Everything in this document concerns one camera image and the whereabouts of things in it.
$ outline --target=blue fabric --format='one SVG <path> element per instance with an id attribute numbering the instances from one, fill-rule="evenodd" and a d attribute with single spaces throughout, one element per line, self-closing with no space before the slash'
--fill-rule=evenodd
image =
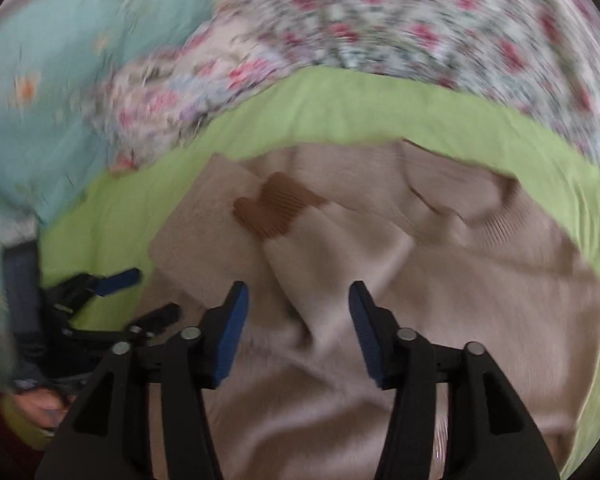
<path id="1" fill-rule="evenodd" d="M 33 212 L 44 226 L 104 168 L 110 147 L 80 103 L 109 70 L 182 44 L 215 0 L 33 0 L 0 20 L 0 231 Z M 7 310 L 0 284 L 0 382 Z"/>

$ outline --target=sweater sleeve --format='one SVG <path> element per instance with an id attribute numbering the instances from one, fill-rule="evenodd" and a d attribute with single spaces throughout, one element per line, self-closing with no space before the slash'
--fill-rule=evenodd
<path id="1" fill-rule="evenodd" d="M 262 242 L 318 353 L 332 351 L 352 330 L 351 283 L 363 280 L 381 296 L 413 246 L 391 222 L 329 202 L 284 173 L 271 175 L 255 200 L 236 200 L 234 215 Z"/>

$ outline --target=metal screw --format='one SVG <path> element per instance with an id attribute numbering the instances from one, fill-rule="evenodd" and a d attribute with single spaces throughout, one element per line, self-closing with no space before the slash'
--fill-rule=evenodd
<path id="1" fill-rule="evenodd" d="M 126 341 L 120 341 L 119 343 L 113 345 L 113 353 L 115 355 L 126 354 L 129 352 L 129 350 L 131 350 L 131 345 Z"/>
<path id="2" fill-rule="evenodd" d="M 486 348 L 484 347 L 484 345 L 482 345 L 481 343 L 478 343 L 477 341 L 471 341 L 467 346 L 466 349 L 471 352 L 473 355 L 482 355 L 486 352 Z"/>
<path id="3" fill-rule="evenodd" d="M 183 339 L 191 340 L 199 338 L 202 335 L 202 332 L 200 332 L 200 329 L 197 326 L 187 326 L 180 332 L 180 335 Z"/>
<path id="4" fill-rule="evenodd" d="M 398 339 L 403 341 L 415 341 L 418 337 L 418 333 L 413 328 L 401 328 L 397 332 Z"/>

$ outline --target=blue gripper pad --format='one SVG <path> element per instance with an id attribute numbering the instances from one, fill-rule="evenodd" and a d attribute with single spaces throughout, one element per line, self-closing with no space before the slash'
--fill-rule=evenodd
<path id="1" fill-rule="evenodd" d="M 224 304 L 208 310 L 200 322 L 205 337 L 204 353 L 211 362 L 208 374 L 213 388 L 231 371 L 248 311 L 249 290 L 243 282 L 235 282 Z"/>
<path id="2" fill-rule="evenodd" d="M 382 348 L 376 337 L 369 314 L 361 296 L 370 295 L 362 282 L 355 282 L 349 289 L 349 311 L 353 319 L 353 326 L 358 335 L 362 355 L 365 359 L 366 371 L 378 386 L 384 383 L 384 371 L 382 370 Z"/>
<path id="3" fill-rule="evenodd" d="M 93 293 L 96 296 L 108 296 L 123 288 L 137 285 L 141 279 L 142 272 L 140 272 L 140 269 L 127 269 L 108 278 L 100 278 Z"/>

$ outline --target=floral bedspread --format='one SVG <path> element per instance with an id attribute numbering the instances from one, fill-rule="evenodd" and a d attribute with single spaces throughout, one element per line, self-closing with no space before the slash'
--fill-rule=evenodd
<path id="1" fill-rule="evenodd" d="M 221 0 L 296 66 L 436 83 L 518 108 L 600 165 L 591 0 Z"/>

